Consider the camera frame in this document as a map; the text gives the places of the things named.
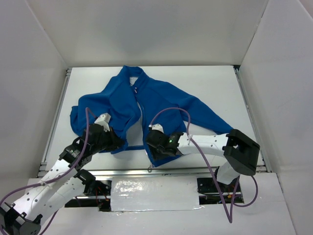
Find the blue zip-up fleece jacket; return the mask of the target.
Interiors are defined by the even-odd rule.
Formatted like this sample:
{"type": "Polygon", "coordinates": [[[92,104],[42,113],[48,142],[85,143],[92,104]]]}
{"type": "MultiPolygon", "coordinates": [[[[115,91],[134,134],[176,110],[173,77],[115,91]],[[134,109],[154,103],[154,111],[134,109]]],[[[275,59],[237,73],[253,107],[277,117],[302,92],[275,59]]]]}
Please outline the blue zip-up fleece jacket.
{"type": "Polygon", "coordinates": [[[129,150],[127,131],[139,120],[142,121],[144,137],[149,133],[151,122],[161,124],[166,135],[185,132],[187,121],[216,134],[232,130],[200,99],[168,82],[150,78],[140,67],[123,66],[103,91],[79,98],[70,113],[71,128],[78,136],[82,135],[87,121],[95,121],[92,117],[86,118],[86,108],[90,108],[96,116],[104,113],[111,116],[110,126],[125,141],[115,153],[129,150]]]}

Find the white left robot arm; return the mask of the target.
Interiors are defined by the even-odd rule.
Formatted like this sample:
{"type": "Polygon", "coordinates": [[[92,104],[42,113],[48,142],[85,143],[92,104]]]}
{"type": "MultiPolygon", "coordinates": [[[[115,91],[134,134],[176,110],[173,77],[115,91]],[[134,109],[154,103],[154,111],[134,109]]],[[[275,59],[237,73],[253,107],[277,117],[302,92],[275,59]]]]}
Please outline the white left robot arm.
{"type": "Polygon", "coordinates": [[[72,198],[97,192],[101,183],[83,169],[93,155],[124,144],[112,127],[91,124],[60,154],[50,171],[12,204],[0,202],[0,231],[4,235],[38,235],[44,222],[72,198]]]}

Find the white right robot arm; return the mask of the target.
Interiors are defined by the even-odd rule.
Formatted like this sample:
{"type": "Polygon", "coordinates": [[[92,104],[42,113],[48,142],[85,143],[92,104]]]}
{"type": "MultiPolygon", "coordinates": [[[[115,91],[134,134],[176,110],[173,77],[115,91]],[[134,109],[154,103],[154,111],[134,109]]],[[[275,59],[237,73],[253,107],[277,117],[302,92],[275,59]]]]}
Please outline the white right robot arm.
{"type": "Polygon", "coordinates": [[[169,136],[151,129],[146,143],[153,160],[196,153],[224,157],[226,162],[218,167],[213,179],[213,187],[217,191],[225,191],[240,175],[254,176],[260,152],[259,144],[237,129],[221,135],[174,132],[169,136]]]}

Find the silver zipper pull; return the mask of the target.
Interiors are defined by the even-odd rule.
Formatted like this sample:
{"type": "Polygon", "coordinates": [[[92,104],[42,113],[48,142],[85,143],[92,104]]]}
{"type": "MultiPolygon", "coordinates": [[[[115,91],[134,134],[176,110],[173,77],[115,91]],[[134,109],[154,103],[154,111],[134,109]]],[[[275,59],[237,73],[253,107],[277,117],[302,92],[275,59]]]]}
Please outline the silver zipper pull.
{"type": "Polygon", "coordinates": [[[148,173],[151,173],[153,168],[154,168],[154,165],[150,163],[149,167],[147,168],[148,173]]]}

